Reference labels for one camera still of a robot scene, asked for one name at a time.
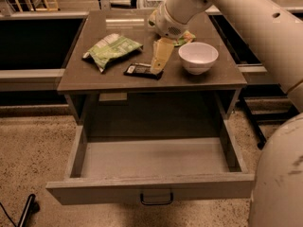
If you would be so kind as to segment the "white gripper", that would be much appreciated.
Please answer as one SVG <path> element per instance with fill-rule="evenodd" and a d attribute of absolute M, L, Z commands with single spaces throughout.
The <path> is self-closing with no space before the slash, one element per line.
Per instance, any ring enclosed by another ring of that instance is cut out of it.
<path fill-rule="evenodd" d="M 162 37 L 154 41 L 152 45 L 151 72 L 157 74 L 164 69 L 172 53 L 174 44 L 171 39 L 179 39 L 188 30 L 188 25 L 175 21 L 169 15 L 166 0 L 164 0 L 155 12 L 154 26 L 156 33 Z"/>

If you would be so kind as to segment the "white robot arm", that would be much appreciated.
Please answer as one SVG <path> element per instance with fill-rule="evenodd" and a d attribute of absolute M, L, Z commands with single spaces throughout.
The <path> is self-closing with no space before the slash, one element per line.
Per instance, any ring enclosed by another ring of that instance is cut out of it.
<path fill-rule="evenodd" d="M 240 33 L 299 111 L 268 139 L 258 159 L 249 227 L 303 227 L 303 22 L 272 0 L 164 0 L 158 34 L 179 38 L 215 6 Z"/>

